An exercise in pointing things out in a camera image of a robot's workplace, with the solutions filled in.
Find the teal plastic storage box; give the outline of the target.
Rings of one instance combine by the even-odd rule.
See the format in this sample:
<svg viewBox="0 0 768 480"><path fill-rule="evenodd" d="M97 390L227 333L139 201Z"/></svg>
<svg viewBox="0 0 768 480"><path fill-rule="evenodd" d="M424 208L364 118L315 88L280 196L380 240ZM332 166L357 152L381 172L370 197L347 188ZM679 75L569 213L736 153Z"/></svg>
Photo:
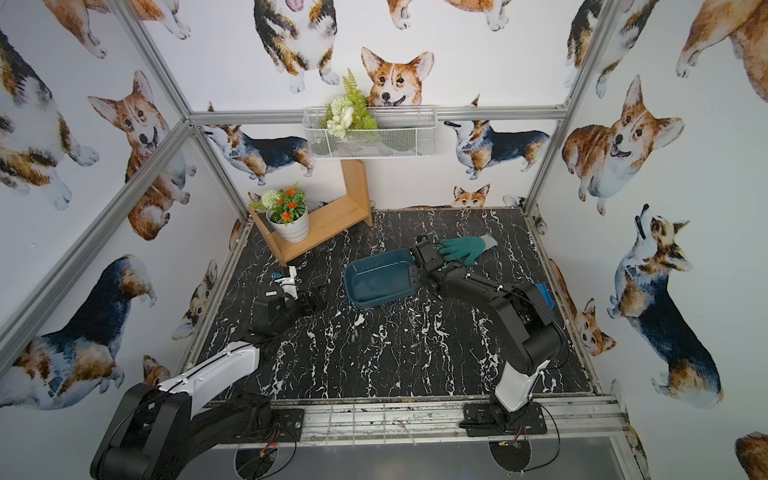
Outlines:
<svg viewBox="0 0 768 480"><path fill-rule="evenodd" d="M362 309L413 296L420 288L415 259L405 248L353 261L344 282L348 299Z"/></svg>

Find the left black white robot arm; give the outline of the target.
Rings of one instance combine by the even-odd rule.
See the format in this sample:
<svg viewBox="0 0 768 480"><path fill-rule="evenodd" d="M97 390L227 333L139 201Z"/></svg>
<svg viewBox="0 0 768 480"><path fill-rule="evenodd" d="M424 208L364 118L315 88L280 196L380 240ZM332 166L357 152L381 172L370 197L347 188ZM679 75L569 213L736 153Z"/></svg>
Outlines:
<svg viewBox="0 0 768 480"><path fill-rule="evenodd" d="M95 456L94 479L175 479L196 457L226 440L263 442L267 450L298 442L304 412L279 413L271 401L244 392L212 400L266 361L266 349L299 319L327 307L324 286L282 293L257 303L255 316L220 352L155 386L137 384L123 396Z"/></svg>

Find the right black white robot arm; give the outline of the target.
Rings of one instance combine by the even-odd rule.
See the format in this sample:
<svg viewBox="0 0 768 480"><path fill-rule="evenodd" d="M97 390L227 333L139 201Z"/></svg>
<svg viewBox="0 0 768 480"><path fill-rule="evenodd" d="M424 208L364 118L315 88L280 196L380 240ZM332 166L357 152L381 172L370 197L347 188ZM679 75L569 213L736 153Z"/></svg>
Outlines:
<svg viewBox="0 0 768 480"><path fill-rule="evenodd" d="M433 296L463 302L490 320L503 360L492 404L497 411L512 414L529 403L536 379L565 349L567 337L536 285L503 284L468 270L497 245L490 234L437 244L422 235L410 252L420 284Z"/></svg>

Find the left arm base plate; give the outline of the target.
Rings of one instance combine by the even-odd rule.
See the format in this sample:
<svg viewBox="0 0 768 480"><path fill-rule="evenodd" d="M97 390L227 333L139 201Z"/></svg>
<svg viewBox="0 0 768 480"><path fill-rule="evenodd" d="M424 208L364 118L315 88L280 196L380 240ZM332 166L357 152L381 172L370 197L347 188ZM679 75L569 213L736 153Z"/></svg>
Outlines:
<svg viewBox="0 0 768 480"><path fill-rule="evenodd" d="M298 442L302 438L305 417L303 408L276 408L269 412L269 416L259 413L245 423L244 430L230 435L220 445Z"/></svg>

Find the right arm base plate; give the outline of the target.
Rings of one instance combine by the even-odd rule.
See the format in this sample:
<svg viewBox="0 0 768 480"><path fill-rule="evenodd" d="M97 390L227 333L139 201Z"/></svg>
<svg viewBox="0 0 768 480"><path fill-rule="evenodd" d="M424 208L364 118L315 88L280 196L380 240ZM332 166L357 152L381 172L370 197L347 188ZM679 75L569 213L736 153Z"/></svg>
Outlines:
<svg viewBox="0 0 768 480"><path fill-rule="evenodd" d="M543 435L548 432L543 408L529 402L516 412L506 411L496 403L467 403L459 427L469 437Z"/></svg>

